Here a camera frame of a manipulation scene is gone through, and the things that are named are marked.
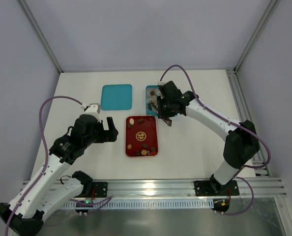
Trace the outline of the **teal square tin box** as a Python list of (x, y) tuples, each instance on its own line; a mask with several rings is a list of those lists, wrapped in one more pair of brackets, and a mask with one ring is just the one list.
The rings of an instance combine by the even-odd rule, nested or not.
[[(157, 85), (148, 85), (148, 86), (146, 86), (145, 93), (146, 93), (146, 90), (147, 89), (154, 89), (155, 90), (155, 93), (156, 93), (156, 96), (154, 96), (154, 97), (157, 99), (157, 95), (160, 94), (160, 91), (158, 89), (158, 86)], [(147, 106), (148, 106), (148, 104), (146, 103), (146, 115), (151, 115), (151, 116), (157, 117), (157, 115), (155, 113), (153, 113), (153, 112), (150, 112), (149, 113), (147, 111)]]

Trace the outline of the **metal tongs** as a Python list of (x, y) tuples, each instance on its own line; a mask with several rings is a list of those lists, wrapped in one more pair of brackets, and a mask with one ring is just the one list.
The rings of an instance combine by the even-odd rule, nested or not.
[(157, 105), (154, 105), (153, 103), (151, 103), (151, 105), (156, 109), (156, 113), (155, 114), (157, 115), (158, 119), (161, 119), (162, 121), (164, 121), (164, 123), (167, 126), (171, 127), (172, 126), (172, 120), (164, 114), (163, 109), (161, 109)]

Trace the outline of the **teal tin lid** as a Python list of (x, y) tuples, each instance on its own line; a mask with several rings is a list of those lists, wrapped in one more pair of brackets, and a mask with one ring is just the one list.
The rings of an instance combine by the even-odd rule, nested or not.
[(101, 107), (104, 111), (130, 110), (132, 108), (132, 86), (130, 84), (104, 85)]

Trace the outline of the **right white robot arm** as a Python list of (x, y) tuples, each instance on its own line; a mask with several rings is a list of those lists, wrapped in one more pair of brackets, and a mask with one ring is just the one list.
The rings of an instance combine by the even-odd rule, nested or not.
[(233, 177), (260, 149), (254, 124), (249, 120), (239, 122), (223, 117), (208, 108), (192, 91), (181, 92), (173, 81), (159, 82), (157, 89), (156, 103), (152, 103), (152, 109), (159, 119), (171, 126), (172, 117), (188, 116), (215, 132), (225, 142), (224, 160), (210, 177), (207, 190), (214, 195), (226, 193)]

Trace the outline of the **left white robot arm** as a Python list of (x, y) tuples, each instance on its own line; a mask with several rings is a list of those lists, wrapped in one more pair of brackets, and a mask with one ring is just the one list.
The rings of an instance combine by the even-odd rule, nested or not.
[(76, 171), (56, 191), (48, 193), (56, 180), (92, 144), (115, 142), (118, 131), (112, 117), (107, 118), (108, 129), (95, 116), (83, 114), (68, 127), (67, 133), (57, 138), (46, 149), (45, 163), (26, 187), (9, 203), (0, 203), (0, 218), (6, 224), (5, 234), (11, 229), (19, 236), (35, 236), (47, 218), (62, 204), (77, 196), (90, 196), (93, 179)]

